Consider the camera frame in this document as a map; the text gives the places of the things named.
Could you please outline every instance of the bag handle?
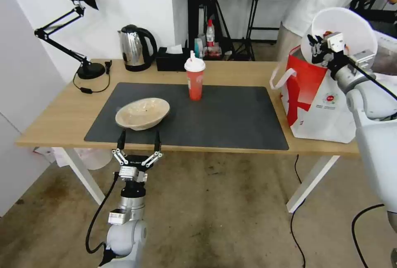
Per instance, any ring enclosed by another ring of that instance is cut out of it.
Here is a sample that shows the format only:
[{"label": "bag handle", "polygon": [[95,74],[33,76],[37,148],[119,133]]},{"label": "bag handle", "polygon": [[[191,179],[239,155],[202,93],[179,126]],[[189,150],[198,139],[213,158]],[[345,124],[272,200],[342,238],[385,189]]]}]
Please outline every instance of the bag handle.
[{"label": "bag handle", "polygon": [[273,70],[272,76],[270,77],[270,89],[272,90],[277,90],[279,88],[281,88],[282,86],[284,86],[284,84],[287,82],[287,80],[289,79],[289,77],[291,76],[295,76],[297,75],[297,72],[293,69],[293,68],[289,68],[284,75],[280,78],[280,80],[277,82],[277,84],[274,86],[273,84],[273,80],[277,75],[278,70],[280,69],[280,63],[278,64],[278,66]]}]

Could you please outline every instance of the wooden table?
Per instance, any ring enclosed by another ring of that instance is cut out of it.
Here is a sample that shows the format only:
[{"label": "wooden table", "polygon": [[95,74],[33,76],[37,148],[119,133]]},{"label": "wooden table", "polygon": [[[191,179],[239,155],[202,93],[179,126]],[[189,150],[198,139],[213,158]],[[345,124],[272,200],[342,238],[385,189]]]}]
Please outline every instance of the wooden table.
[{"label": "wooden table", "polygon": [[[163,151],[316,154],[321,156],[302,182],[302,185],[287,203],[289,212],[293,212],[299,206],[339,156],[359,155],[355,142],[340,144],[298,139],[292,135],[280,100],[280,92],[272,91],[269,87],[269,79],[273,69],[277,65],[276,62],[207,61],[206,65],[207,68],[204,76],[204,84],[206,85],[264,86],[268,89],[277,117],[288,142],[289,150],[163,145]],[[76,78],[76,83],[79,86],[91,88],[92,90],[100,90],[107,84],[107,78],[105,75],[94,80],[79,80]],[[86,142],[84,141],[84,137],[116,84],[119,82],[186,84],[187,79],[184,72],[158,72],[155,64],[143,72],[129,72],[125,70],[122,60],[113,60],[110,71],[110,86],[106,91],[84,94],[70,83],[17,141],[17,144],[20,146],[63,148],[61,151],[68,160],[71,168],[98,203],[101,203],[104,195],[73,148],[114,149],[116,147],[116,143]],[[125,144],[125,149],[151,150],[152,148],[152,145],[147,144]]]}]

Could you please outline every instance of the white bucket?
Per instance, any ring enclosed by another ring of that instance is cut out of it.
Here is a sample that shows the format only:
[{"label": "white bucket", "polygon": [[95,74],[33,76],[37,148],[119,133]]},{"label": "white bucket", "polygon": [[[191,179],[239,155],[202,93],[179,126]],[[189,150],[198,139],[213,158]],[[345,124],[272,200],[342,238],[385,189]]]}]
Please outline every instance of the white bucket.
[{"label": "white bucket", "polygon": [[323,9],[314,17],[311,26],[301,40],[301,51],[306,61],[311,63],[311,46],[307,35],[323,37],[326,31],[342,32],[345,44],[349,48],[349,55],[364,50],[371,50],[376,54],[378,41],[369,23],[351,10],[343,7]]},{"label": "white bucket", "polygon": [[[89,170],[98,170],[106,166],[113,157],[110,149],[75,148],[74,150]],[[64,158],[62,148],[53,147],[53,151],[59,167],[69,165]]]}]

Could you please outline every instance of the black desk lamp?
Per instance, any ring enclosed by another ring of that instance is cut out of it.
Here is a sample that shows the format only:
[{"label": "black desk lamp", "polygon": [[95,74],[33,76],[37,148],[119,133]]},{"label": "black desk lamp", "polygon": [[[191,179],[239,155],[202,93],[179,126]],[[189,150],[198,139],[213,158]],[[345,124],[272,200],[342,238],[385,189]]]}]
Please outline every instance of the black desk lamp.
[{"label": "black desk lamp", "polygon": [[[38,38],[42,39],[43,41],[49,43],[50,45],[53,45],[54,47],[58,48],[62,52],[68,54],[69,56],[72,56],[74,59],[77,59],[81,65],[80,68],[77,70],[77,75],[81,79],[94,79],[97,77],[100,77],[105,73],[105,67],[100,64],[100,63],[91,63],[87,60],[87,57],[79,54],[77,52],[74,52],[72,50],[69,50],[65,48],[64,46],[58,44],[57,42],[53,41],[50,39],[50,35],[53,34],[54,32],[57,32],[61,28],[69,25],[70,23],[76,21],[77,19],[81,18],[84,16],[84,10],[85,7],[83,7],[80,2],[84,1],[86,4],[88,4],[90,7],[94,9],[98,9],[97,6],[97,1],[98,0],[71,0],[75,7],[72,9],[70,12],[64,14],[63,16],[60,16],[58,19],[52,21],[51,23],[45,25],[44,27],[41,27],[39,29],[36,29],[34,31],[34,35],[37,36]],[[55,23],[58,21],[62,20],[63,18],[69,16],[70,14],[73,14],[74,12],[77,13],[77,16],[74,19],[71,19],[70,21],[61,24],[61,25],[56,25],[53,26]]]}]

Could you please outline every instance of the black tissue box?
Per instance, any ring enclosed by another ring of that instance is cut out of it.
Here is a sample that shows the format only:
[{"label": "black tissue box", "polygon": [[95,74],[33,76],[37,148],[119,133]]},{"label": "black tissue box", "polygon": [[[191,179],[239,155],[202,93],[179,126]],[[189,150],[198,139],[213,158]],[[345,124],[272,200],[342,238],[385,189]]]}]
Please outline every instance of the black tissue box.
[{"label": "black tissue box", "polygon": [[185,72],[185,62],[190,57],[189,48],[182,48],[182,54],[166,53],[167,48],[160,47],[156,56],[159,72]]}]

